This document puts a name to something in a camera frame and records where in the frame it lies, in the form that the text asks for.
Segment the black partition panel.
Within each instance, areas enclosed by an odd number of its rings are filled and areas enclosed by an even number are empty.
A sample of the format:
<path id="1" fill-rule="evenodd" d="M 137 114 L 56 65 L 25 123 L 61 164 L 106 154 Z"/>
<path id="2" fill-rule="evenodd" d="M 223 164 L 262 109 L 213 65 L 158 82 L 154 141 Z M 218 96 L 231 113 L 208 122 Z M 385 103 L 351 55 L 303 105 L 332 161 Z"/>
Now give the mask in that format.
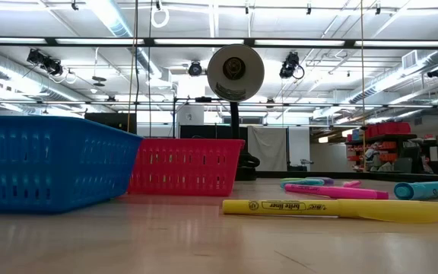
<path id="1" fill-rule="evenodd" d="M 86 113 L 84 118 L 125 132 L 137 133 L 135 113 Z"/>
<path id="2" fill-rule="evenodd" d="M 179 128 L 181 139 L 233 139 L 233 130 L 230 126 L 218 125 L 184 125 Z"/>

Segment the silver ventilation duct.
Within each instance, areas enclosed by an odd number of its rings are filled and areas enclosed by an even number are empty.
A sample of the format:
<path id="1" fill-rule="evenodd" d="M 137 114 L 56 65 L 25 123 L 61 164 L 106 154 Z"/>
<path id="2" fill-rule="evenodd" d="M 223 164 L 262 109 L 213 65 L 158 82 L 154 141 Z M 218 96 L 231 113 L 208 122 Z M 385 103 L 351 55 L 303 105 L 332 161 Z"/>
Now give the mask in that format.
<path id="1" fill-rule="evenodd" d="M 401 63 L 355 89 L 344 103 L 356 104 L 423 72 L 438 68 L 438 50 L 415 49 L 401 58 Z"/>
<path id="2" fill-rule="evenodd" d="M 42 104 L 89 113 L 110 111 L 35 68 L 27 68 L 3 55 L 0 55 L 0 104 Z"/>
<path id="3" fill-rule="evenodd" d="M 85 0 L 87 7 L 97 16 L 103 25 L 114 37 L 133 38 L 134 33 L 130 28 L 124 14 L 115 0 Z M 137 66 L 147 72 L 151 78 L 161 78 L 162 70 L 156 66 L 142 47 L 135 50 L 129 48 Z"/>

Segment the teal highlighter marker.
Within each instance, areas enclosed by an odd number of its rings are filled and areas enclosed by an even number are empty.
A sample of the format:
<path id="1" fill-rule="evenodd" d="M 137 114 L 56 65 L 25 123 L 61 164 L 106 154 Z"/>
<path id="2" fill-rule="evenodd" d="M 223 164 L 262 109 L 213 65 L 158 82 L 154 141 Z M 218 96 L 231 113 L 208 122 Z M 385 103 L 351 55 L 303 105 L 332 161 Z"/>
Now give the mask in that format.
<path id="1" fill-rule="evenodd" d="M 295 185 L 307 185 L 307 186 L 323 186 L 322 180 L 305 180 L 305 181 L 291 181 L 291 182 L 281 182 L 281 188 L 284 189 L 287 184 Z"/>

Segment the black desk lamp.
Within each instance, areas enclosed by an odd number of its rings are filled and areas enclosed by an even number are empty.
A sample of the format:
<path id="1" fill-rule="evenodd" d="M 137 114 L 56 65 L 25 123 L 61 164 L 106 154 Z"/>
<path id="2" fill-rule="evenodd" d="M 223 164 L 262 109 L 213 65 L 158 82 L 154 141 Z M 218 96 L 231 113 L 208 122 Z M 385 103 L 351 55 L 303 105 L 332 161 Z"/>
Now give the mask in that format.
<path id="1" fill-rule="evenodd" d="M 232 137 L 239 139 L 239 103 L 256 95 L 264 81 L 261 56 L 243 44 L 223 46 L 211 57 L 207 76 L 214 94 L 230 104 Z"/>

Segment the red plastic basket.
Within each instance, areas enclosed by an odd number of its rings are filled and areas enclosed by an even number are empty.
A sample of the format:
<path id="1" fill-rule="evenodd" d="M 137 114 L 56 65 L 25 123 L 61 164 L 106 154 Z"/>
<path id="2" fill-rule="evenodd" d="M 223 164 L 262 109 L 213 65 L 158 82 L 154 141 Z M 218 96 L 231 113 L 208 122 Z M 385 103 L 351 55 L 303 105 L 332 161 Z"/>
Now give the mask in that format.
<path id="1" fill-rule="evenodd" d="M 229 196 L 244 145 L 242 139 L 145 139 L 128 193 Z"/>

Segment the white hanging cloth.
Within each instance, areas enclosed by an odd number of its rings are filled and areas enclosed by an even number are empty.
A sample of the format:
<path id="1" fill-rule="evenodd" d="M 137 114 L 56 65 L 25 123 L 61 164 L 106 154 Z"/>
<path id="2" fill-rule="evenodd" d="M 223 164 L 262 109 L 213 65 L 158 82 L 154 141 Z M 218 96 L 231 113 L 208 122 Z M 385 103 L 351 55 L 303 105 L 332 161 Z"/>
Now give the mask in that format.
<path id="1" fill-rule="evenodd" d="M 287 130 L 285 128 L 248 128 L 248 152 L 260 161 L 257 171 L 287 170 Z"/>

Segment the blue plastic basket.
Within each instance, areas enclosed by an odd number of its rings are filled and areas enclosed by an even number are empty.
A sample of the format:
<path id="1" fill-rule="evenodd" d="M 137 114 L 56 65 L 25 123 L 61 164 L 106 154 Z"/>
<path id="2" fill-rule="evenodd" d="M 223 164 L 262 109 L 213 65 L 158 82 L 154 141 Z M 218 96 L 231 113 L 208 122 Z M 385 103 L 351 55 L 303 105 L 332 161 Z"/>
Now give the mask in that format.
<path id="1" fill-rule="evenodd" d="M 67 212 L 121 196 L 141 141 L 86 119 L 0 116 L 0 212 Z"/>

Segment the shelf with red bins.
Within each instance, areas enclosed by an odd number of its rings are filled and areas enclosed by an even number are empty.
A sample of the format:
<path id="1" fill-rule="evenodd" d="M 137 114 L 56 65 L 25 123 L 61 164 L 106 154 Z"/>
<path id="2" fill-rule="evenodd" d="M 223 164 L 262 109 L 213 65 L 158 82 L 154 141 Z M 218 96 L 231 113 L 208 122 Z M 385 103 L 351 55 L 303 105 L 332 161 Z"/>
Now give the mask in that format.
<path id="1" fill-rule="evenodd" d="M 386 122 L 368 125 L 365 130 L 354 129 L 345 142 L 347 160 L 355 172 L 395 171 L 404 144 L 417 136 L 405 122 Z"/>

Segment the black aluminium rig frame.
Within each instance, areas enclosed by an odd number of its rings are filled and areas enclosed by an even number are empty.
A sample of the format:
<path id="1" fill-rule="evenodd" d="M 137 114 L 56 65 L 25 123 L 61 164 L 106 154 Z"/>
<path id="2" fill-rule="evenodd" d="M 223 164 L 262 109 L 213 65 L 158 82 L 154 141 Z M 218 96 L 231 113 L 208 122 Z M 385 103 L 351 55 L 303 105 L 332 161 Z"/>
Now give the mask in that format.
<path id="1" fill-rule="evenodd" d="M 199 48 L 243 44 L 252 48 L 279 49 L 438 49 L 438 40 L 336 40 L 294 38 L 176 38 L 176 37 L 0 37 L 0 46 L 44 47 L 165 47 Z"/>

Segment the yellow highlighter marker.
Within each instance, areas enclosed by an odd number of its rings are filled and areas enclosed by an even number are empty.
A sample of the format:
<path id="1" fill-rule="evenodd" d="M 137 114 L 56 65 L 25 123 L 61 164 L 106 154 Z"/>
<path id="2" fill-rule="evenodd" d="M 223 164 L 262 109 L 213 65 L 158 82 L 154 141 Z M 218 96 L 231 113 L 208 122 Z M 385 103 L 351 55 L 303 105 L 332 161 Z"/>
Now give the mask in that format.
<path id="1" fill-rule="evenodd" d="M 231 215 L 314 215 L 415 224 L 438 222 L 438 202 L 378 199 L 226 199 L 222 209 L 224 214 Z"/>

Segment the blue highlighter marker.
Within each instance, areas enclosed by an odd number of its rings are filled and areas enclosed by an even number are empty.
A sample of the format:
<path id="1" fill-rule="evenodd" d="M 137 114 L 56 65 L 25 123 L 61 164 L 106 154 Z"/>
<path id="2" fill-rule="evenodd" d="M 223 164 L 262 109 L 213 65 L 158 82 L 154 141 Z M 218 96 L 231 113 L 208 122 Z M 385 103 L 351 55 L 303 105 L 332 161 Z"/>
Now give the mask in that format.
<path id="1" fill-rule="evenodd" d="M 438 199 L 438 181 L 397 183 L 394 194 L 400 200 Z"/>

